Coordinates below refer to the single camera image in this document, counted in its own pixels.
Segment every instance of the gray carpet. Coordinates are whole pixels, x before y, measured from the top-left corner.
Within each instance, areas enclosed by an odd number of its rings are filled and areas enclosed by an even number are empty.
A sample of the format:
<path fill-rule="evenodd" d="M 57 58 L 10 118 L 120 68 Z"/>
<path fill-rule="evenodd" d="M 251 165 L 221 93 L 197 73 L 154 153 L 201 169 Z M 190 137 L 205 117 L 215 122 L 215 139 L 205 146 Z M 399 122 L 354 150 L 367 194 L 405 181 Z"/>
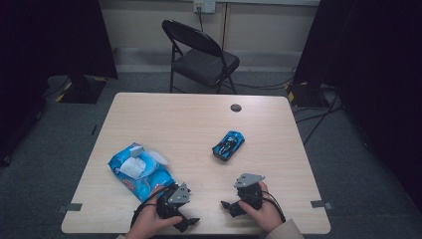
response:
<path fill-rule="evenodd" d="M 240 72 L 233 79 L 237 84 L 269 86 L 291 76 Z M 118 81 L 106 84 L 95 105 L 55 103 L 59 92 L 46 97 L 41 119 L 11 154 L 11 165 L 0 168 L 0 238 L 115 238 L 64 234 L 61 224 L 65 215 L 56 210 L 72 200 L 114 95 L 166 93 L 168 79 L 169 73 L 120 73 Z M 58 89 L 65 80 L 51 78 L 49 91 Z M 189 93 L 214 93 L 182 78 L 177 78 L 176 84 Z M 237 90 L 240 95 L 286 95 L 281 89 L 237 86 Z M 332 101 L 334 91 L 325 93 Z M 223 89 L 223 94 L 230 94 L 230 90 Z M 340 106 L 337 101 L 334 109 Z M 323 113 L 318 109 L 292 110 L 297 120 Z M 303 139 L 318 120 L 298 123 Z M 359 127 L 342 108 L 325 117 L 309 138 L 306 151 L 319 192 L 333 209 L 327 211 L 331 231 L 306 238 L 422 238 L 420 213 L 388 168 L 364 144 Z"/>

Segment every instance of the hand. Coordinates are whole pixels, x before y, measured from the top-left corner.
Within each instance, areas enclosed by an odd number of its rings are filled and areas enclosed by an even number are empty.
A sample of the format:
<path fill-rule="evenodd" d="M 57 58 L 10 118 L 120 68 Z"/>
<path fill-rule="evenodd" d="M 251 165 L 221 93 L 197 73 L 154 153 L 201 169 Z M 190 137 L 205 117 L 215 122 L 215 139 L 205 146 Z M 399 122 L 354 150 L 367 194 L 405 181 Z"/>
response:
<path fill-rule="evenodd" d="M 150 195 L 162 188 L 155 187 Z M 173 226 L 182 221 L 182 217 L 174 216 L 166 219 L 159 218 L 156 211 L 156 203 L 158 196 L 151 198 L 145 207 L 139 212 L 133 226 L 124 237 L 126 239 L 146 239 L 154 236 L 160 230 Z"/>
<path fill-rule="evenodd" d="M 262 191 L 269 192 L 267 185 L 263 181 L 259 181 L 258 184 L 260 185 Z M 271 200 L 268 193 L 264 192 L 263 197 Z M 239 201 L 239 206 L 252 218 L 254 218 L 258 225 L 267 233 L 272 232 L 278 226 L 283 224 L 279 211 L 268 201 L 263 200 L 263 206 L 259 210 L 255 210 L 255 208 L 251 207 L 244 201 Z"/>

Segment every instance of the chair seat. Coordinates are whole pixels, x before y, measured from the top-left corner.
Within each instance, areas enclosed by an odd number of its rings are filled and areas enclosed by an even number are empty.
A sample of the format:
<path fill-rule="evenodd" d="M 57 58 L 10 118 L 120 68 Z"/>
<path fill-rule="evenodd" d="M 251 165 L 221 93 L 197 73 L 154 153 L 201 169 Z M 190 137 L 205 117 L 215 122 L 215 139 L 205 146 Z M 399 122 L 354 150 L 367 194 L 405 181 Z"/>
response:
<path fill-rule="evenodd" d="M 239 58 L 227 52 L 223 52 L 223 55 L 231 74 L 239 67 Z M 225 80 L 221 76 L 221 59 L 195 49 L 174 61 L 172 68 L 178 74 L 211 88 L 218 87 Z"/>

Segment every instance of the blue toy car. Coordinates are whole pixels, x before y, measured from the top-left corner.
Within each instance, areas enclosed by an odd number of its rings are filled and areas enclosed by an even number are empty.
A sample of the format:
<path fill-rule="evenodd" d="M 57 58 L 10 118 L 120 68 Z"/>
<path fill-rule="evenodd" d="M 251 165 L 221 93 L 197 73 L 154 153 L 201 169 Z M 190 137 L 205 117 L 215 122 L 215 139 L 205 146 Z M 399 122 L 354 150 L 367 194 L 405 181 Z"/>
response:
<path fill-rule="evenodd" d="M 242 145 L 245 138 L 237 131 L 229 131 L 223 139 L 212 148 L 214 155 L 223 161 L 227 161 Z"/>

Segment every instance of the wooden table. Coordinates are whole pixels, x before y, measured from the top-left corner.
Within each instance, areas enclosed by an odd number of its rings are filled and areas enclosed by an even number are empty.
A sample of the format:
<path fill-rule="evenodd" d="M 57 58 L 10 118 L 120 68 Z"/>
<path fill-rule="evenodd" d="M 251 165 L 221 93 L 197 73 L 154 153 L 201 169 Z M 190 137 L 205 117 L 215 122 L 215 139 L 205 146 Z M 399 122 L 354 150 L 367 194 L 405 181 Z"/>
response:
<path fill-rule="evenodd" d="M 231 111 L 238 104 L 240 112 Z M 245 143 L 223 162 L 211 148 L 229 130 Z M 111 173 L 107 163 L 133 142 L 160 152 L 167 169 L 191 189 L 191 202 L 180 211 L 200 221 L 184 234 L 262 234 L 249 216 L 232 218 L 220 201 L 239 200 L 236 179 L 244 172 L 266 176 L 270 192 L 287 219 L 302 233 L 325 234 L 330 225 L 288 101 L 282 97 L 142 94 L 115 96 L 68 211 L 65 233 L 124 233 L 139 205 Z M 161 234 L 180 234 L 171 227 Z"/>

